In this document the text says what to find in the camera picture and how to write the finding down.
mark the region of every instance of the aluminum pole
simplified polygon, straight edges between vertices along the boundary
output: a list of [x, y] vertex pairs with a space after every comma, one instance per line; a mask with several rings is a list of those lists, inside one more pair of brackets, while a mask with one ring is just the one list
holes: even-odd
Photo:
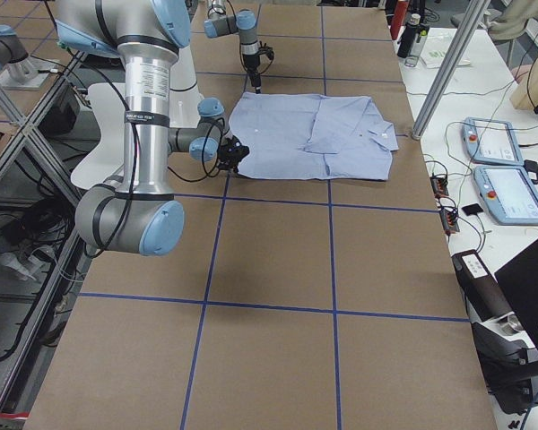
[[463, 21], [456, 31], [455, 37], [452, 39], [445, 59], [438, 69], [437, 77], [432, 83], [429, 94], [421, 107], [421, 112], [419, 112], [416, 118], [416, 122], [412, 128], [413, 139], [418, 141], [427, 129], [429, 121], [434, 115], [434, 111], [437, 110], [438, 103], [455, 73], [458, 62], [462, 58], [489, 4], [490, 0], [472, 0], [471, 7], [466, 12]]

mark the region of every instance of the black monitor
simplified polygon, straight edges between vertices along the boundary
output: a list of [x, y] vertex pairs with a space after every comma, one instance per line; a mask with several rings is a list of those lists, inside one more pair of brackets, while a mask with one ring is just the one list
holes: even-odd
[[538, 239], [495, 276], [510, 307], [538, 348]]

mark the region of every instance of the folded shirt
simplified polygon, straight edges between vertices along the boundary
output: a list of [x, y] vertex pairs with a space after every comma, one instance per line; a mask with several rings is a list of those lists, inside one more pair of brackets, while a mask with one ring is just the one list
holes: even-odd
[[387, 180], [395, 128], [370, 97], [244, 93], [231, 131], [250, 153], [239, 173], [259, 179]]

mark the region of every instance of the sticker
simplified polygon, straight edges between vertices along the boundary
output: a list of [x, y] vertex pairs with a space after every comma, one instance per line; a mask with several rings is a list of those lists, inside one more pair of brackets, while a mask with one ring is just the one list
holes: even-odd
[[128, 96], [169, 100], [169, 70], [147, 63], [128, 63]]
[[463, 261], [475, 279], [488, 275], [488, 272], [486, 269], [484, 269], [484, 266], [482, 266], [481, 261], [478, 259], [478, 257], [476, 257], [476, 255], [465, 255], [463, 257]]

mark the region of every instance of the black bottle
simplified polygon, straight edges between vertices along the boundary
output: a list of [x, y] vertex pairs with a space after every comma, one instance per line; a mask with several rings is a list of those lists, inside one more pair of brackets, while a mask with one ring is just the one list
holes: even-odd
[[409, 21], [406, 23], [403, 36], [401, 36], [400, 46], [398, 47], [398, 52], [396, 53], [397, 56], [406, 58], [409, 55], [420, 23], [421, 16], [417, 13], [413, 13]]

